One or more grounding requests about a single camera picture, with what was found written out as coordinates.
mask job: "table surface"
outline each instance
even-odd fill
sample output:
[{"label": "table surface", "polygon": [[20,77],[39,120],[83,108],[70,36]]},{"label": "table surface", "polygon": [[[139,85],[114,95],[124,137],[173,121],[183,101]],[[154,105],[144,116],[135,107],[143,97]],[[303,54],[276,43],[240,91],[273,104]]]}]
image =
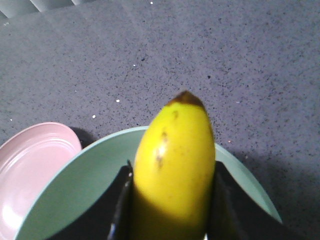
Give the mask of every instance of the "table surface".
[{"label": "table surface", "polygon": [[96,139],[145,126],[182,90],[284,224],[320,239],[317,1],[97,0],[0,21],[0,144],[47,121]]}]

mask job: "brown banana tip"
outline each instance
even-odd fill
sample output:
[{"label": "brown banana tip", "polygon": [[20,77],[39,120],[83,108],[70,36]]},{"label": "brown banana tip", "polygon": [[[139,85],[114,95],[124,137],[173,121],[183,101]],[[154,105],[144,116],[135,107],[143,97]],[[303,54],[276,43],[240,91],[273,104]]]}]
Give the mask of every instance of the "brown banana tip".
[{"label": "brown banana tip", "polygon": [[181,92],[174,99],[169,101],[167,103],[167,106],[170,106],[173,103],[192,104],[192,105],[199,106],[201,108],[205,108],[202,101],[198,97],[196,97],[195,95],[193,95],[191,92],[189,92],[187,90]]}]

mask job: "yellow banana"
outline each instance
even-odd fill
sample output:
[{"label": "yellow banana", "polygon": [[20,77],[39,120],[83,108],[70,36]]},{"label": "yellow banana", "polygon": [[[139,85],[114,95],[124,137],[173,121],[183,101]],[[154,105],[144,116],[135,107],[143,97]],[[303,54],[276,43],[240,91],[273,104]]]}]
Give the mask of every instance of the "yellow banana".
[{"label": "yellow banana", "polygon": [[215,170],[210,119],[184,91],[146,130],[133,167],[130,240],[202,240]]}]

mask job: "speckled countertop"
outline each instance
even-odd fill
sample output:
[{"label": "speckled countertop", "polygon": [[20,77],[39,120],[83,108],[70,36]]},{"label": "speckled countertop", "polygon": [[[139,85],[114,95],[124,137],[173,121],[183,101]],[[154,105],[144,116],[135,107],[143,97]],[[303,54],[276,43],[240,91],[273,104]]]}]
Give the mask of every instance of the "speckled countertop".
[{"label": "speckled countertop", "polygon": [[283,222],[318,240],[320,4],[287,2],[97,0],[1,20],[0,144],[46,121],[97,139],[148,125],[188,89]]}]

